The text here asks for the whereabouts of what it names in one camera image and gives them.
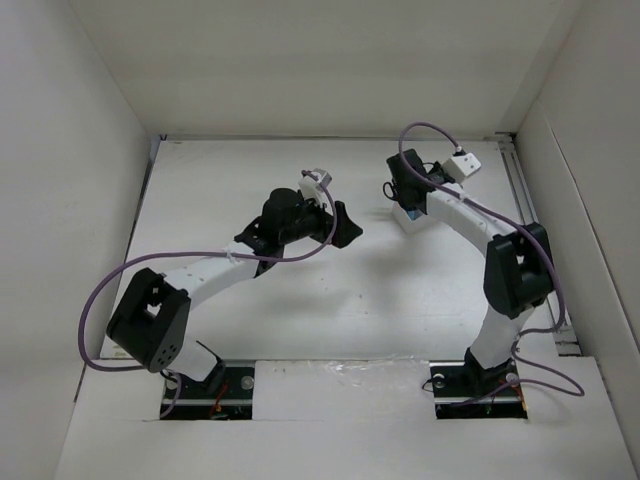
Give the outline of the black handled scissors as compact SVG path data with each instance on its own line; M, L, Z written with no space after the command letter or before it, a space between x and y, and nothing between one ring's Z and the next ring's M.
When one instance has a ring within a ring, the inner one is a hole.
M397 200L397 192L392 182L384 182L382 185L382 192L387 199L391 201Z

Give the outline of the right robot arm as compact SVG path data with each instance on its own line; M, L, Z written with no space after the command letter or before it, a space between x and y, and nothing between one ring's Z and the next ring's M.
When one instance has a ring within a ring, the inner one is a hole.
M473 154L458 152L426 169L417 152L409 149L386 163L391 180L383 190L403 211L399 222L405 230L420 220L435 219L484 256L487 312L451 384L459 397L485 395L505 380L512 346L534 309L554 290L552 278L535 246L518 229L464 202L462 183L481 169Z

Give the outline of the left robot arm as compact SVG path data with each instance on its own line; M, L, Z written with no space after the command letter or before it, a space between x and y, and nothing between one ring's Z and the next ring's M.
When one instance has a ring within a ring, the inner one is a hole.
M151 373L176 374L201 396L222 387L225 362L187 337L190 312L212 296L261 276L281 259L286 245L311 238L344 248L360 237L361 227L343 202L333 213L301 191L271 192L261 214L236 235L227 252L168 273L139 270L129 282L108 323L106 334Z

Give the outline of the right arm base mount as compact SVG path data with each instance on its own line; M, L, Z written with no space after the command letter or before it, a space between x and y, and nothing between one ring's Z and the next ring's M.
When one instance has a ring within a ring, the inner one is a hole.
M513 361L482 370L464 361L429 363L429 377L422 388L433 395L438 420L527 419L524 396Z

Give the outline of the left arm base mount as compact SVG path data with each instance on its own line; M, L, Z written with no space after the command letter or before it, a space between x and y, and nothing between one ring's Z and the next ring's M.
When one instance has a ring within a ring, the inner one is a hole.
M219 359L210 386L164 371L161 420L245 421L253 416L255 361Z

